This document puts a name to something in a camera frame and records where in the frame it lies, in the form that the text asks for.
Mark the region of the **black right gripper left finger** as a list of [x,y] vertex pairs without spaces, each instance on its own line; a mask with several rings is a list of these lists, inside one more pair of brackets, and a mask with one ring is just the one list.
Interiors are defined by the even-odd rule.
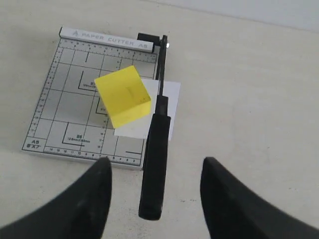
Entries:
[[0,230],[2,239],[100,239],[112,194],[112,167],[97,160],[56,198]]

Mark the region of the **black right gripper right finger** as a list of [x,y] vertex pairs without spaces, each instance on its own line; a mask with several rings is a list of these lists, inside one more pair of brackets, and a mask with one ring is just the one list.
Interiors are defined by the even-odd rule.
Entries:
[[205,222],[212,239],[317,239],[318,229],[262,199],[214,157],[200,180]]

